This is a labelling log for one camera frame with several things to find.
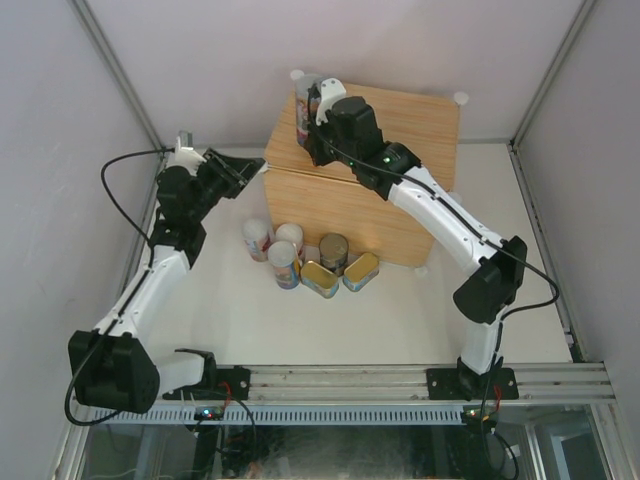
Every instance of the glass panel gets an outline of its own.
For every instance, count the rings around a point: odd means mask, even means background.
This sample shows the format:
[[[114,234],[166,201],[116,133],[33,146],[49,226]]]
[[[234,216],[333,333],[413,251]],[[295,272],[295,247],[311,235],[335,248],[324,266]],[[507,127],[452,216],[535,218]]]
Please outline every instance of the glass panel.
[[[513,451],[520,479],[607,478],[584,409],[504,406],[498,415],[497,431]],[[494,470],[505,478],[516,473],[511,453],[497,436],[486,436],[485,451],[482,437],[464,426],[283,425],[258,426],[257,432],[254,451],[250,427],[92,427],[78,478],[484,480]]]

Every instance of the metal bracket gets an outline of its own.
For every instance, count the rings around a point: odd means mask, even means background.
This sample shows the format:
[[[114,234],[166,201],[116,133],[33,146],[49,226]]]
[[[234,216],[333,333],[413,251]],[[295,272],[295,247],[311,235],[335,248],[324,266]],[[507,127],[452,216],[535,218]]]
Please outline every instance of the metal bracket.
[[[270,405],[456,404],[429,396],[426,371],[442,365],[249,366],[252,403]],[[601,363],[513,364],[517,400],[503,405],[614,403]]]
[[[204,418],[204,410],[213,410],[214,404],[198,402],[172,402],[154,405],[145,414],[122,412],[108,420],[121,425],[251,425],[251,418],[240,405],[231,404],[222,417]],[[248,405],[256,425],[310,426],[310,425],[463,425],[463,408],[459,405]],[[100,418],[106,409],[95,409]]]
[[[172,392],[165,393],[163,400],[224,400],[229,393],[225,383],[229,385],[231,395],[238,400],[249,399],[249,388],[251,385],[251,370],[235,366],[233,368],[220,368],[215,372],[216,386],[213,388],[203,388],[202,386],[186,386]]]
[[[518,400],[520,398],[513,369],[499,368],[493,374],[491,383],[500,387],[502,399]],[[480,388],[469,399],[468,395],[460,389],[457,368],[429,368],[427,370],[427,388],[429,390],[429,400],[482,400],[485,391],[484,387]],[[493,388],[489,388],[487,400],[496,400]]]

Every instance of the white wall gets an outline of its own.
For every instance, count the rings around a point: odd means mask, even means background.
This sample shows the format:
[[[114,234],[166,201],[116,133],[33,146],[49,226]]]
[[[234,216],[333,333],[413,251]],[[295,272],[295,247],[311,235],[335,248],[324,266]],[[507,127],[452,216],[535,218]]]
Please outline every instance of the white wall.
[[[640,458],[640,2],[600,2],[525,139],[525,171],[587,352]]]
[[[101,189],[149,145],[68,4],[0,15],[0,477],[46,478],[66,426],[67,341],[113,302],[133,239]],[[155,160],[111,174],[140,215]]]
[[[303,68],[464,90],[461,138],[511,138],[581,0],[91,0],[165,143],[264,144]]]

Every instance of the white can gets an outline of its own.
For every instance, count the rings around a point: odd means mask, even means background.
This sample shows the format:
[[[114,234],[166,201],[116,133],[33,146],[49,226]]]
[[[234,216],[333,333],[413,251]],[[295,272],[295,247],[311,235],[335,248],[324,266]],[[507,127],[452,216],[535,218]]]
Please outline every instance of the white can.
[[[276,230],[276,242],[286,241],[293,243],[298,252],[298,260],[304,263],[304,233],[302,227],[296,223],[283,223]]]
[[[296,139],[301,147],[309,136],[309,118],[307,115],[307,100],[309,99],[309,89],[315,82],[322,80],[321,75],[315,73],[304,73],[302,70],[293,70],[290,73],[296,89]],[[314,113],[318,109],[320,99],[311,100],[309,109]]]
[[[280,288],[289,290],[300,283],[300,264],[296,248],[291,242],[275,242],[269,247],[269,263],[273,265],[276,282]]]
[[[271,245],[269,224],[258,218],[250,218],[242,225],[242,236],[251,258],[256,262],[266,262],[267,250]]]

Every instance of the gold can lid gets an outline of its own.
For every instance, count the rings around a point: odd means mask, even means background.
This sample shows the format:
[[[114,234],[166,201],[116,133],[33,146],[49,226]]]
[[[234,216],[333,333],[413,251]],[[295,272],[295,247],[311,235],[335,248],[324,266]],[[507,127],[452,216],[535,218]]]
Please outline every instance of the gold can lid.
[[[373,253],[363,253],[360,255],[360,258],[347,267],[344,271],[344,276],[347,277],[347,280],[351,283],[358,283],[378,268],[379,265],[378,257]]]
[[[300,270],[302,278],[308,278],[321,288],[329,289],[338,281],[338,276],[316,262],[309,261]]]
[[[327,260],[338,260],[349,252],[349,242],[339,233],[327,233],[320,240],[318,249]]]

